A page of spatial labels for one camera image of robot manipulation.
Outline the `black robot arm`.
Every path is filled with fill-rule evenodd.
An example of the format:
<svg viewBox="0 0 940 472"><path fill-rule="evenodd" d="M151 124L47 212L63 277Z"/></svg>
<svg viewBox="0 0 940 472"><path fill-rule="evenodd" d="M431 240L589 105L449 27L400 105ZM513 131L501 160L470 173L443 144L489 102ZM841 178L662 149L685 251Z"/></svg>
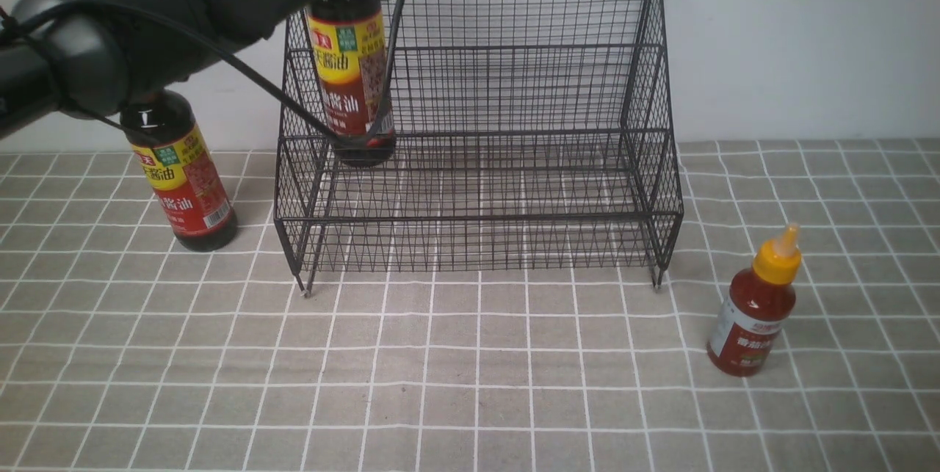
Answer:
<svg viewBox="0 0 940 472"><path fill-rule="evenodd" d="M313 1L19 0L2 14L2 136L53 113L110 124L169 84L225 62L338 143L237 57Z"/></svg>

